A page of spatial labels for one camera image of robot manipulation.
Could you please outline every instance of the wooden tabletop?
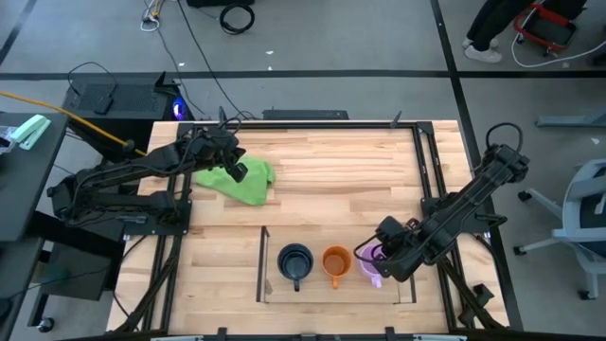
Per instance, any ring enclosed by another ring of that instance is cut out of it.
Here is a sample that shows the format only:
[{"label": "wooden tabletop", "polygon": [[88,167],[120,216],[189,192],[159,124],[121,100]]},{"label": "wooden tabletop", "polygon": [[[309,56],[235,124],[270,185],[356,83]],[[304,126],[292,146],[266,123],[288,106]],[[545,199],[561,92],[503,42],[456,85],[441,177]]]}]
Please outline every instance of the wooden tabletop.
[{"label": "wooden tabletop", "polygon": [[[457,122],[433,124],[446,186],[459,190],[472,177]],[[177,122],[155,123],[150,150],[173,142],[177,126]],[[293,296],[291,284],[276,276],[276,252],[288,242],[306,244],[314,267],[321,271],[321,253],[327,245],[351,248],[372,236],[388,215],[402,223],[421,218],[422,189],[410,130],[242,129],[238,139],[248,155],[274,166],[276,182],[268,189],[265,206],[247,206],[192,185],[191,224],[179,259],[170,333],[215,334],[219,327],[232,334],[383,333],[387,326],[397,333],[447,331],[435,267],[422,265],[415,273],[414,299],[410,283],[393,279],[385,283],[386,290],[373,292],[364,277],[353,273],[358,269],[344,278],[343,288],[338,289],[343,291],[338,293],[324,289],[329,282],[322,273],[312,274],[301,284],[301,292],[308,288],[307,296]],[[432,192],[437,195],[424,138],[423,145]],[[144,179],[139,194],[165,190],[167,181]],[[261,283],[264,299],[257,302],[262,226],[272,237]],[[468,235],[461,235],[458,243],[468,285],[484,283],[492,291],[495,298],[487,308],[507,325],[490,253]],[[116,294],[127,311],[149,286],[155,246],[156,238],[148,237],[122,264]],[[451,290],[459,313],[452,283]],[[162,294],[159,297],[156,301],[161,302]],[[124,319],[114,305],[108,330]]]}]

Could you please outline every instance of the white shoe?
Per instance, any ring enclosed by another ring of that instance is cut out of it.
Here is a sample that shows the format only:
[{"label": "white shoe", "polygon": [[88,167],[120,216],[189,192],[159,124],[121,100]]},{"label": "white shoe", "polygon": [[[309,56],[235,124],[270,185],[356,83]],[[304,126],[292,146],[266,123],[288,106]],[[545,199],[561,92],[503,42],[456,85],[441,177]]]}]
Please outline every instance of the white shoe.
[{"label": "white shoe", "polygon": [[477,60],[484,63],[499,63],[503,59],[503,55],[489,48],[486,51],[478,51],[470,45],[465,49],[465,55],[469,59]]},{"label": "white shoe", "polygon": [[[473,43],[473,40],[465,37],[465,40],[463,41],[463,49],[469,47],[471,44]],[[499,47],[499,40],[496,38],[492,38],[490,40],[490,48],[497,48]]]}]

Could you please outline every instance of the mug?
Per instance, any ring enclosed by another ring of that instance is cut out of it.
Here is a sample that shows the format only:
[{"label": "mug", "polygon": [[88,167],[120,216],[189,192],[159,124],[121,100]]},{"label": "mug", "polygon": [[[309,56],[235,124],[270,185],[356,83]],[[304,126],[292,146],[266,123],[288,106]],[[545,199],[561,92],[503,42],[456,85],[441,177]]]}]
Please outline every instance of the mug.
[{"label": "mug", "polygon": [[312,251],[300,243],[284,246],[277,255],[277,269],[285,278],[294,281],[294,290],[299,291],[299,282],[310,274],[313,268]]},{"label": "mug", "polygon": [[339,288],[339,279],[351,268],[351,255],[343,246],[331,246],[322,256],[324,272],[332,278],[332,288]]},{"label": "mug", "polygon": [[[381,251],[381,248],[379,245],[377,244],[367,244],[362,250],[360,250],[360,256],[362,256],[363,258],[367,259],[367,260],[372,260],[373,259],[373,255],[372,255],[372,250],[376,248],[375,252],[374,252],[374,256],[382,256],[383,252]],[[372,286],[374,286],[375,288],[381,288],[381,278],[383,278],[381,276],[381,274],[379,273],[379,271],[374,267],[374,265],[372,265],[371,263],[367,262],[367,261],[363,261],[363,260],[358,260],[358,262],[360,263],[360,268],[362,269],[362,273],[370,278],[370,282],[372,283]]]}]

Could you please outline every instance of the gray floor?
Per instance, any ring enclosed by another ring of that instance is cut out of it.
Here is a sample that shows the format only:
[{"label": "gray floor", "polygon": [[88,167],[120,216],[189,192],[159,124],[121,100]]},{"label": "gray floor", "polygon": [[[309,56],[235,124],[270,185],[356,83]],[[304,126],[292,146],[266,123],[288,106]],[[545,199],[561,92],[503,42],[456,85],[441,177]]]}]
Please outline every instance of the gray floor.
[{"label": "gray floor", "polygon": [[[439,0],[454,59],[459,70],[523,70],[508,53],[512,29],[501,36],[505,60],[486,65],[467,60],[459,47],[482,0]],[[0,42],[9,36],[26,0],[0,0]],[[568,54],[579,53],[602,39],[606,8],[590,0],[589,10],[578,19],[581,33]],[[425,0],[258,0],[257,22],[241,36],[227,36],[217,23],[197,9],[186,7],[187,16],[215,70],[446,70],[429,1]],[[12,50],[0,65],[0,74],[65,73],[75,65],[96,61],[113,72],[173,70],[156,33],[139,30],[142,1],[137,0],[38,0]],[[207,9],[217,14],[218,9]],[[182,71],[206,71],[175,3],[167,1],[162,32]],[[516,46],[520,59],[543,62],[532,45]],[[585,70],[585,59],[566,67],[556,63],[547,70]],[[94,67],[82,72],[99,72]],[[402,110],[402,119],[458,119],[455,96],[448,78],[320,78],[221,80],[226,92],[242,110],[256,115],[264,109],[343,109],[351,118],[391,118]],[[221,105],[234,110],[212,80],[185,80],[192,99],[209,116]],[[558,201],[574,174],[573,166],[604,157],[603,130],[559,130],[534,127],[538,115],[580,115],[604,110],[606,80],[519,79],[462,81],[480,149],[485,131],[504,120],[520,124],[526,133],[524,153],[531,159],[523,184],[499,189],[494,195],[498,213],[509,217],[501,231],[515,294],[529,331],[606,335],[601,317],[606,315],[606,280],[602,296],[591,302],[577,299],[583,275],[573,253],[556,245],[516,258],[517,244],[549,235],[558,221],[536,205],[517,201],[515,194],[533,187]],[[0,81],[0,89],[22,96],[61,104],[66,81]],[[0,111],[47,112],[21,102],[0,98]],[[196,113],[197,118],[205,117]],[[500,133],[494,138],[514,143]],[[100,156],[85,144],[66,138],[57,164],[77,171],[94,166]],[[48,185],[66,173],[54,168]],[[50,213],[43,199],[38,207]],[[111,297],[101,302],[52,297],[46,314],[57,319],[57,328],[39,334],[25,327],[35,297],[27,295],[13,340],[54,340],[100,334],[106,324]]]}]

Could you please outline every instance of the green cloth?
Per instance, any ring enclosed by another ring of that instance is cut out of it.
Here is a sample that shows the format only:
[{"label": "green cloth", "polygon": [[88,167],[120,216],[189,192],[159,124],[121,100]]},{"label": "green cloth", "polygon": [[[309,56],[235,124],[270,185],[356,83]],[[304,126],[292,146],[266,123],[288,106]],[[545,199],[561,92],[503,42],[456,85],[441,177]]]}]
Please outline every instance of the green cloth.
[{"label": "green cloth", "polygon": [[267,186],[276,180],[274,168],[268,162],[255,157],[244,156],[240,162],[248,169],[240,183],[227,174],[224,168],[216,167],[213,170],[198,171],[196,184],[216,189],[248,205],[265,205]]}]

